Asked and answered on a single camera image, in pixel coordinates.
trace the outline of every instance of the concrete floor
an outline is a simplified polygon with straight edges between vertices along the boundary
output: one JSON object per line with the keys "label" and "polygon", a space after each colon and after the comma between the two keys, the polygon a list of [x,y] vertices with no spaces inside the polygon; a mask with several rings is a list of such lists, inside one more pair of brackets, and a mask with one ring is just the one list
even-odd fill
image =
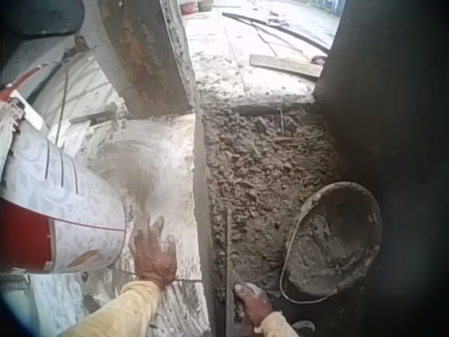
{"label": "concrete floor", "polygon": [[[276,3],[278,5],[282,11],[288,12],[293,6],[298,15],[309,17],[313,14],[311,27],[301,27],[302,31],[308,29],[310,33],[318,34],[320,40],[327,39],[331,43],[330,36],[336,30],[335,17],[308,6]],[[309,60],[319,54],[318,50],[272,29],[224,18],[220,15],[222,11],[226,11],[225,8],[183,17],[197,86],[204,100],[289,93],[306,95],[313,91],[312,81],[251,67],[249,55],[258,53]],[[199,265],[201,243],[196,236],[194,217],[194,114],[126,121],[127,111],[122,99],[90,53],[76,56],[68,65],[69,90],[64,120],[79,117],[110,102],[115,102],[119,111],[116,121],[92,127],[84,123],[64,128],[58,145],[65,143],[65,151],[69,155],[89,166],[119,191],[126,208],[128,234],[140,208],[141,211],[149,211],[153,217],[164,215],[166,229],[163,235],[174,234],[177,238],[179,281],[164,295],[149,334],[207,336],[212,317],[209,317],[206,307]],[[63,84],[64,72],[59,71],[34,103],[34,109],[53,128],[59,118]],[[124,171],[119,166],[119,158],[113,155],[127,152],[132,152],[134,159],[139,161],[137,173]],[[113,169],[106,170],[105,165],[111,163]],[[148,173],[143,169],[145,167],[151,168],[151,179],[145,175]],[[135,174],[142,177],[140,181],[146,191],[143,196],[133,185]],[[179,204],[173,208],[173,202]],[[133,271],[133,261],[125,245],[113,266],[89,272],[87,280],[85,277],[82,279],[79,272],[30,275],[30,289],[39,317],[39,323],[34,324],[35,331],[40,336],[55,336],[75,324],[115,298],[126,282],[135,279]],[[22,308],[15,310],[22,315],[24,322],[33,322],[29,316],[36,313],[30,314],[32,310],[27,301],[20,302]]]}

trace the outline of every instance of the dark wall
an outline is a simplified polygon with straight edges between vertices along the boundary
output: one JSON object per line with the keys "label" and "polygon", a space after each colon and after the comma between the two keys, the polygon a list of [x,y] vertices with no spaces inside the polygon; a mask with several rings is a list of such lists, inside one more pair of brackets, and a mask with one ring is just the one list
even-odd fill
{"label": "dark wall", "polygon": [[364,336],[428,331],[447,311],[446,13],[435,1],[347,0],[314,92],[357,180],[382,208]]}

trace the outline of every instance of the paint bucket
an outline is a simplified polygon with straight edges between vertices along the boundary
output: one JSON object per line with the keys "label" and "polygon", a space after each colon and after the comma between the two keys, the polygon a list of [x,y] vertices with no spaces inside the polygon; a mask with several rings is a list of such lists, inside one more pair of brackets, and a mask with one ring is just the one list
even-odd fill
{"label": "paint bucket", "polygon": [[374,196],[353,182],[323,187],[302,205],[286,242],[283,276],[319,303],[362,280],[379,253],[382,219]]}
{"label": "paint bucket", "polygon": [[125,239],[117,192],[28,121],[13,135],[0,189],[2,270],[61,273],[112,264]]}

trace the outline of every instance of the wooden board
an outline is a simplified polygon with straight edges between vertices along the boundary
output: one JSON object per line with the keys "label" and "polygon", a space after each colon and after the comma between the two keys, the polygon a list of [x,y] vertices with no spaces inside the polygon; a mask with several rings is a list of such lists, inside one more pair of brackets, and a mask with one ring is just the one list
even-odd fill
{"label": "wooden board", "polygon": [[323,67],[320,65],[255,54],[250,55],[250,65],[253,67],[263,67],[280,70],[282,72],[289,72],[291,74],[306,76],[312,79],[318,79],[321,75],[321,70],[323,70]]}

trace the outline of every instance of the hand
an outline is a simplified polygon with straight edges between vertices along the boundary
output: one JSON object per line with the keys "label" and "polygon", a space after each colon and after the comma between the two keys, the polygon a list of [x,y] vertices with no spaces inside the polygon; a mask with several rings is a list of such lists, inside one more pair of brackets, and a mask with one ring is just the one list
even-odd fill
{"label": "hand", "polygon": [[150,226],[149,216],[135,224],[129,248],[134,257],[135,273],[142,281],[151,281],[161,290],[170,285],[176,276],[176,243],[169,235],[161,242],[163,218],[160,216]]}
{"label": "hand", "polygon": [[254,284],[249,286],[236,284],[236,295],[242,300],[245,312],[254,326],[260,326],[266,316],[273,312],[266,293]]}

